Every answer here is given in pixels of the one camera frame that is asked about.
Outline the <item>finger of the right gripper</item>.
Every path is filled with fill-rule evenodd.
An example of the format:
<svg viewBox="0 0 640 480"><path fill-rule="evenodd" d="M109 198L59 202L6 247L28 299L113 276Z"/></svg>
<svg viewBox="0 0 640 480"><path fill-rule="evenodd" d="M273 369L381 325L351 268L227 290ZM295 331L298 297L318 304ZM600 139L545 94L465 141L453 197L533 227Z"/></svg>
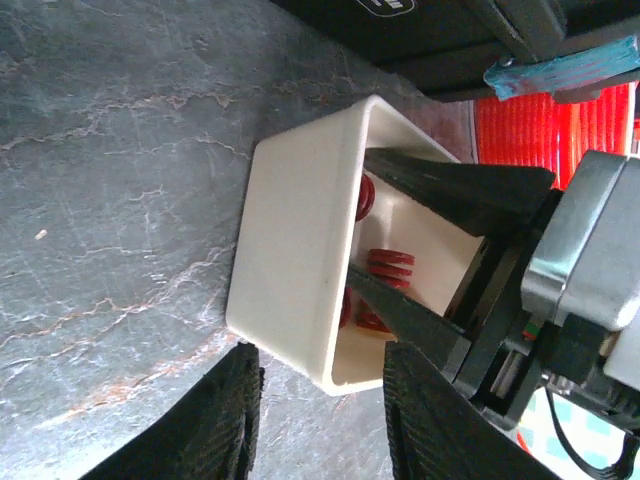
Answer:
<svg viewBox="0 0 640 480"><path fill-rule="evenodd" d="M556 195L540 167L460 164L370 148L365 168L473 237L510 236L531 226Z"/></svg>
<svg viewBox="0 0 640 480"><path fill-rule="evenodd" d="M348 267L346 283L400 342L415 347L453 382L471 346L461 328L355 264Z"/></svg>

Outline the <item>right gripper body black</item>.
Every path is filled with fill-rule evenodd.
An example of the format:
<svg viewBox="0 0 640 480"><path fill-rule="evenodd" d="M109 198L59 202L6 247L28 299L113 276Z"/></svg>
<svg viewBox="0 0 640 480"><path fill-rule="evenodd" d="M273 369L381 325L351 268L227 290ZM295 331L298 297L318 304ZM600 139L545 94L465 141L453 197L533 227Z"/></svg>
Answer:
<svg viewBox="0 0 640 480"><path fill-rule="evenodd" d="M639 161L586 153L523 245L484 242L448 310L472 343L453 383L511 430L539 388L624 433L594 479L627 479L639 451Z"/></svg>

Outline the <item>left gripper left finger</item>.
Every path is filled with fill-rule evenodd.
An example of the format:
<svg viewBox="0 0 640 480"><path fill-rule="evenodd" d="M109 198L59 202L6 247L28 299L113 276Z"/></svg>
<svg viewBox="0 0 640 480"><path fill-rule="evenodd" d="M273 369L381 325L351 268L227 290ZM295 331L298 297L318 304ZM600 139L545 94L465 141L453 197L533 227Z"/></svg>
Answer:
<svg viewBox="0 0 640 480"><path fill-rule="evenodd" d="M86 479L246 479L257 450L264 369L238 343L166 414Z"/></svg>

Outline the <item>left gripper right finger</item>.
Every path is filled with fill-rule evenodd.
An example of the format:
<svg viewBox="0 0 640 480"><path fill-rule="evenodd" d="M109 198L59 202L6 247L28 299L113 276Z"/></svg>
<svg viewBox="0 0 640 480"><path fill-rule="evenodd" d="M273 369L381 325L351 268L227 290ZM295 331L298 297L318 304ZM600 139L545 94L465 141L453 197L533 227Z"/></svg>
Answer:
<svg viewBox="0 0 640 480"><path fill-rule="evenodd" d="M386 344L383 392L396 479L557 477L488 423L407 344Z"/></svg>

